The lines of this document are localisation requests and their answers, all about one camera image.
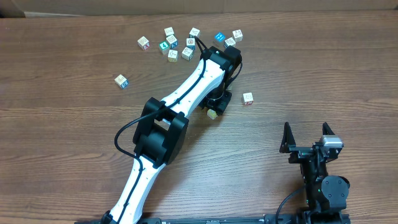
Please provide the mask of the red E wooden block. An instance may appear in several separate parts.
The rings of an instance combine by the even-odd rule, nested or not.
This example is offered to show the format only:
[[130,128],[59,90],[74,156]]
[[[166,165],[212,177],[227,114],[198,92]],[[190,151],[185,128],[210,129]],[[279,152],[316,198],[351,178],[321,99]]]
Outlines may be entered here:
[[254,102],[252,93],[243,93],[242,101],[244,105],[251,105]]

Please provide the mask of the blue sided wooden block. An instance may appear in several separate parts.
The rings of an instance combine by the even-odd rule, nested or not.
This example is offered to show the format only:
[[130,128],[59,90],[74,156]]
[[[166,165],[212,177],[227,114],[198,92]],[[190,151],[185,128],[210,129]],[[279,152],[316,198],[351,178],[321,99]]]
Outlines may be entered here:
[[125,89],[129,85],[129,81],[122,74],[118,75],[114,81],[121,89]]

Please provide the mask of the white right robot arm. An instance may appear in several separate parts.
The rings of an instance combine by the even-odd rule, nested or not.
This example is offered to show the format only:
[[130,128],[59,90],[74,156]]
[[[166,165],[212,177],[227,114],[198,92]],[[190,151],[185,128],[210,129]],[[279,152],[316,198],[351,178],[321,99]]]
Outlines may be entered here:
[[350,182],[338,175],[329,175],[326,164],[338,158],[344,144],[327,123],[322,125],[322,136],[310,147],[298,147],[288,122],[279,152],[289,153],[289,163],[299,164],[304,181],[307,208],[295,216],[296,223],[348,224],[349,215],[343,214],[349,194]]

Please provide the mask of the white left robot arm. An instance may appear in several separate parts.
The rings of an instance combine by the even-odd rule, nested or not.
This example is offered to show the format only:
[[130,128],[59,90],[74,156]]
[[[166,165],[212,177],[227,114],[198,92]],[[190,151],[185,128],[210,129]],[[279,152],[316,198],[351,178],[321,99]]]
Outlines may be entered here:
[[143,205],[160,171],[183,146],[189,116],[197,106],[223,113],[231,95],[225,89],[243,66],[240,50],[203,47],[193,73],[169,96],[150,98],[141,117],[125,124],[115,135],[114,145],[134,159],[131,174],[117,204],[101,223],[137,223]]

